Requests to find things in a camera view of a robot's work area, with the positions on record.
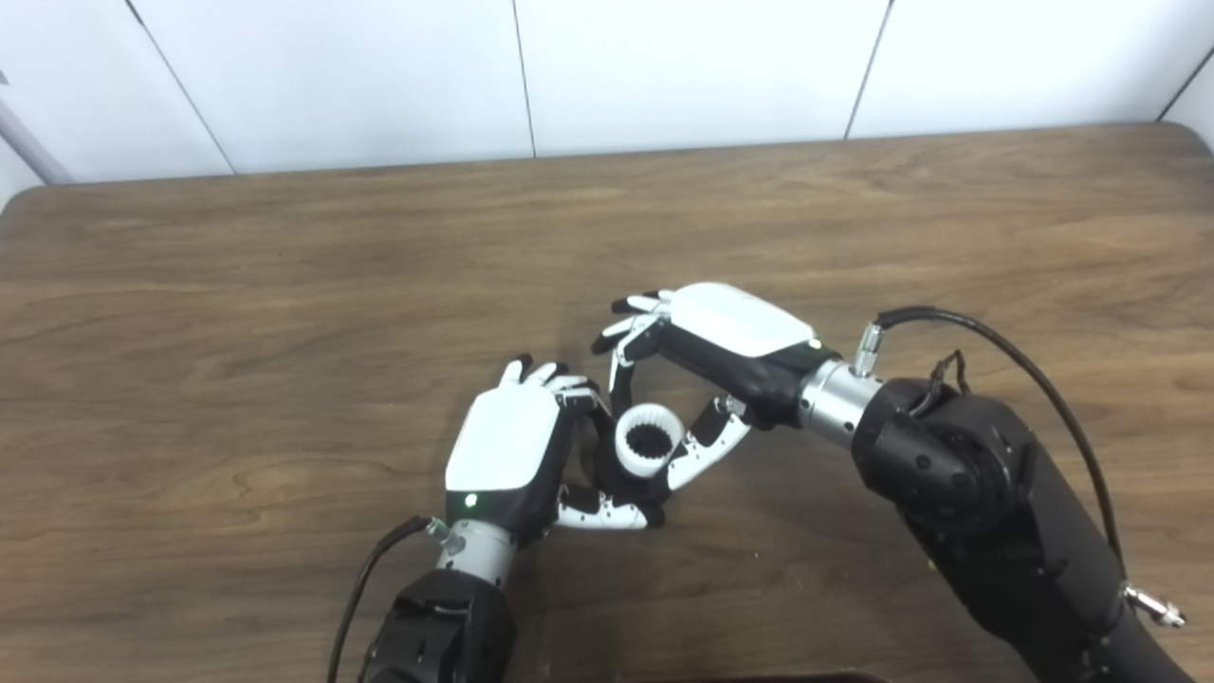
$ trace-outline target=wooden table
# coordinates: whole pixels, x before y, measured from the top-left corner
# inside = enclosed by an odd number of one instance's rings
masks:
[[[878,309],[981,315],[1074,404],[1157,631],[1214,677],[1214,161],[1130,125],[38,189],[0,220],[0,670],[23,683],[319,681],[353,575],[441,513],[464,411],[512,355],[589,355],[612,298],[720,279],[850,352]],[[976,337],[977,392],[1090,488],[1029,382]],[[651,362],[649,398],[710,388]],[[560,530],[510,594],[512,681],[857,667],[1028,681],[850,459],[750,438],[658,531]],[[436,548],[381,563],[346,671]]]

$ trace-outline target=panel seam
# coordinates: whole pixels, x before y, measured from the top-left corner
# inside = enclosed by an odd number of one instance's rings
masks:
[[[873,40],[873,52],[868,56],[868,66],[864,67],[864,78],[860,79],[860,90],[856,92],[856,102],[851,106],[851,115],[847,116],[847,127],[843,131],[843,138],[851,138],[851,126],[856,123],[856,114],[860,113],[860,102],[864,98],[864,89],[868,86],[868,76],[873,73],[873,63],[877,62],[877,50],[881,46],[881,36],[885,35],[885,24],[890,22],[890,12],[894,11],[894,1],[885,6],[885,16],[881,17],[881,25],[877,29],[877,39]]]
[[[1168,102],[1168,104],[1163,108],[1162,112],[1159,112],[1159,118],[1155,119],[1156,121],[1162,121],[1163,118],[1168,115],[1168,112],[1170,112],[1172,108],[1176,104],[1176,102],[1180,101],[1181,95],[1184,95],[1185,91],[1189,90],[1189,86],[1193,84],[1193,80],[1197,78],[1197,74],[1202,73],[1202,69],[1206,68],[1207,63],[1209,63],[1210,57],[1214,57],[1214,47],[1210,47],[1210,51],[1206,53],[1202,61],[1197,64],[1197,68],[1193,69],[1193,73],[1189,74],[1189,78],[1185,79],[1185,84],[1181,85],[1180,90],[1178,90],[1176,93],[1172,96],[1172,99]]]
[[[523,34],[518,28],[518,0],[510,0],[510,7],[515,13],[515,42],[518,45],[518,70],[523,76],[523,104],[527,107],[527,135],[531,137],[532,158],[539,154],[535,150],[535,123],[531,115],[531,92],[527,90],[527,63],[523,61]]]
[[[223,163],[227,164],[232,175],[238,175],[236,166],[232,165],[232,159],[229,159],[227,152],[223,150],[223,146],[220,144],[219,137],[215,136],[215,131],[211,130],[210,124],[206,123],[206,118],[203,115],[203,112],[198,109],[198,104],[194,102],[194,98],[189,96],[189,91],[186,90],[186,85],[181,82],[181,78],[177,75],[176,69],[172,68],[172,63],[169,62],[169,57],[165,56],[164,50],[160,49],[160,44],[157,42],[155,36],[152,35],[152,30],[148,29],[148,24],[143,22],[143,17],[141,17],[138,11],[136,11],[131,0],[126,0],[126,6],[130,7],[131,13],[135,15],[135,21],[140,22],[140,25],[143,27],[143,33],[147,34],[148,40],[152,41],[152,46],[155,47],[157,55],[159,55],[160,61],[164,62],[164,68],[169,69],[169,75],[171,75],[174,82],[177,84],[177,90],[181,91],[181,96],[189,103],[189,108],[194,112],[194,115],[198,116],[198,123],[203,124],[203,130],[205,130],[206,136],[211,138],[211,144],[215,144],[215,149],[220,153],[220,156],[223,158]]]

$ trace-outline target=white gear ring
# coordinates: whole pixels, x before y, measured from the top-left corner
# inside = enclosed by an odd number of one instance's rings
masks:
[[[657,427],[670,438],[670,449],[660,457],[645,456],[628,444],[632,429],[643,426]],[[640,404],[624,411],[615,423],[615,457],[634,477],[649,479],[670,462],[675,448],[682,440],[686,431],[682,421],[670,409],[658,404]]]

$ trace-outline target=silver connector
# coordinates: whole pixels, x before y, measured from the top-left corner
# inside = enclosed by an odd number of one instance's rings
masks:
[[[1187,624],[1187,620],[1180,611],[1180,608],[1168,601],[1161,601],[1145,591],[1135,588],[1128,582],[1122,588],[1122,593],[1125,596],[1125,602],[1128,602],[1131,607],[1145,611],[1147,616],[1151,617],[1151,621],[1158,624],[1159,626],[1180,628]]]
[[[868,403],[881,389],[875,377],[860,377],[847,364],[829,360],[801,386],[798,417],[801,427],[851,450],[851,438]]]
[[[446,541],[436,569],[470,574],[499,588],[506,585],[517,550],[514,535],[495,524],[463,519],[450,536],[458,540],[459,550],[452,552]]]
[[[430,519],[430,524],[426,525],[426,534],[433,536],[435,541],[438,541],[438,545],[442,546],[443,552],[448,556],[458,556],[467,543],[463,536],[452,534],[447,523],[437,517]]]
[[[860,337],[860,346],[856,347],[856,358],[851,362],[851,374],[856,377],[869,377],[877,368],[877,354],[881,351],[881,337],[885,336],[885,328],[877,323],[868,323],[864,334]]]
[[[725,397],[724,399],[716,400],[716,410],[722,414],[732,414],[742,417],[747,412],[747,405],[733,397]]]

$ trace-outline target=black cable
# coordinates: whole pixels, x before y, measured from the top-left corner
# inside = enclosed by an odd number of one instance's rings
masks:
[[[890,329],[895,325],[902,324],[903,321],[920,319],[951,321],[981,335],[986,340],[991,341],[992,345],[998,347],[1000,352],[1006,354],[1008,358],[1020,366],[1021,370],[1028,374],[1028,376],[1033,379],[1033,382],[1040,387],[1042,392],[1054,406],[1054,410],[1057,411],[1059,417],[1061,417],[1062,422],[1066,425],[1067,432],[1070,432],[1071,438],[1074,439],[1074,445],[1079,449],[1079,455],[1083,456],[1083,462],[1088,467],[1088,476],[1091,478],[1091,488],[1096,493],[1096,503],[1100,506],[1100,518],[1105,527],[1105,539],[1108,541],[1108,547],[1112,548],[1113,556],[1117,557],[1117,563],[1121,565],[1122,576],[1124,577],[1125,560],[1122,558],[1122,541],[1117,534],[1117,519],[1113,517],[1113,501],[1108,495],[1108,485],[1105,483],[1105,474],[1100,469],[1100,461],[1096,459],[1096,454],[1093,451],[1091,444],[1088,442],[1088,437],[1083,433],[1083,428],[1079,426],[1078,419],[1076,419],[1074,414],[1071,412],[1071,408],[1067,406],[1065,400],[1062,400],[1062,395],[1059,394],[1059,391],[1055,389],[1054,385],[1045,377],[1045,374],[1033,365],[1033,362],[1028,360],[1028,357],[1017,349],[1011,341],[1005,338],[994,329],[991,329],[986,324],[966,314],[936,308],[934,306],[909,306],[879,313],[877,319],[873,321],[884,329]]]
[[[324,678],[327,683],[337,683],[337,666],[341,664],[341,650],[346,644],[346,633],[350,632],[350,625],[354,620],[354,611],[358,610],[358,602],[363,598],[363,590],[367,588],[367,580],[370,579],[375,564],[379,563],[385,553],[392,550],[392,546],[396,546],[418,531],[425,530],[430,522],[431,518],[429,517],[415,517],[388,531],[380,539],[379,543],[375,543],[371,554],[367,557],[363,569],[358,573],[358,579],[354,580],[354,590],[350,593],[350,601],[346,602],[346,611],[341,615],[341,622],[337,625],[337,636],[333,641],[333,651],[329,653],[329,673]]]

